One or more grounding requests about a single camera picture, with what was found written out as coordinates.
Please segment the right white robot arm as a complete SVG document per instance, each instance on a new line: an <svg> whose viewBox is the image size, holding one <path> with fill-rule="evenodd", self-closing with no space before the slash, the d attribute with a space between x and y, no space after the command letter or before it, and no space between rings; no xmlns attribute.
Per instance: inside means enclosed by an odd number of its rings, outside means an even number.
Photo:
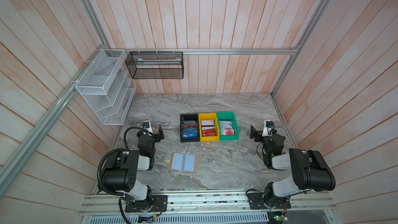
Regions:
<svg viewBox="0 0 398 224"><path fill-rule="evenodd" d="M285 203L292 196L307 191L332 191L335 188L336 179L322 154L297 148L284 153L286 137L277 133L272 121L267 121L262 131L251 126L250 138L262 147L260 158L268 169L291 172L287 178L267 184L262 196L267 205Z"/></svg>

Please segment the red credit card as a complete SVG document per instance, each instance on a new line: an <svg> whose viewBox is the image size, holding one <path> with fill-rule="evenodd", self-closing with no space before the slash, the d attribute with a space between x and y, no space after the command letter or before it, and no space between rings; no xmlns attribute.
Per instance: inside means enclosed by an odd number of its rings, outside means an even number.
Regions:
<svg viewBox="0 0 398 224"><path fill-rule="evenodd" d="M202 129L202 137L217 136L217 131L215 128Z"/></svg>

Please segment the tan leather card holder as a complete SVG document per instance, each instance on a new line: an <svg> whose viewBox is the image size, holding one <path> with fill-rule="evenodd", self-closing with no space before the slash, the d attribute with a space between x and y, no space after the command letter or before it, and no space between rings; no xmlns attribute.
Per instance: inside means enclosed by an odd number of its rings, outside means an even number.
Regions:
<svg viewBox="0 0 398 224"><path fill-rule="evenodd" d="M169 171L196 173L198 170L198 156L172 152Z"/></svg>

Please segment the white card red circles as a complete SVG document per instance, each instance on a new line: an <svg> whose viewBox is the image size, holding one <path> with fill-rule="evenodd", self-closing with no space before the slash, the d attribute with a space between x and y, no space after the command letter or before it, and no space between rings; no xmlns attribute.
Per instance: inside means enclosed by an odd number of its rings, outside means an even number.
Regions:
<svg viewBox="0 0 398 224"><path fill-rule="evenodd" d="M234 131L234 129L221 129L221 135L222 136L234 136L235 131Z"/></svg>

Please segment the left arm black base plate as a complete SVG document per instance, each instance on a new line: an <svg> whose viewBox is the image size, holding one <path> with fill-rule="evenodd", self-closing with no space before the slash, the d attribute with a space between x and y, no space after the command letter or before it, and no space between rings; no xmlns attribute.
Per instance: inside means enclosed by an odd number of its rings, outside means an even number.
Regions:
<svg viewBox="0 0 398 224"><path fill-rule="evenodd" d="M133 203L127 203L125 212L127 213L162 213L167 210L167 195L153 195L151 199L147 198L143 201L134 201Z"/></svg>

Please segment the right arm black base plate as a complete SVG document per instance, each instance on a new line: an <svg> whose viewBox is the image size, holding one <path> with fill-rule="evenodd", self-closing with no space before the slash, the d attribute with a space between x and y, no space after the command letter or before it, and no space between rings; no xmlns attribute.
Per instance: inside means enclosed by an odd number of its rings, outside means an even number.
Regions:
<svg viewBox="0 0 398 224"><path fill-rule="evenodd" d="M288 198L279 198L272 193L258 191L246 192L250 209L290 209L291 204Z"/></svg>

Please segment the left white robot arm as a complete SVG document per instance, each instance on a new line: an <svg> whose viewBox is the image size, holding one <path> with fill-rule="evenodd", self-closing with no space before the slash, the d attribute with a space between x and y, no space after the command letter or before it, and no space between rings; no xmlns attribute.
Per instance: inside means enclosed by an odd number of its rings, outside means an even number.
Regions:
<svg viewBox="0 0 398 224"><path fill-rule="evenodd" d="M138 130L138 149L130 149L127 134ZM161 127L153 133L149 122L142 127L129 127L123 134L124 148L109 151L97 168L97 185L110 195L120 196L127 201L152 204L152 190L137 179L138 171L150 171L154 165L155 144L164 139Z"/></svg>

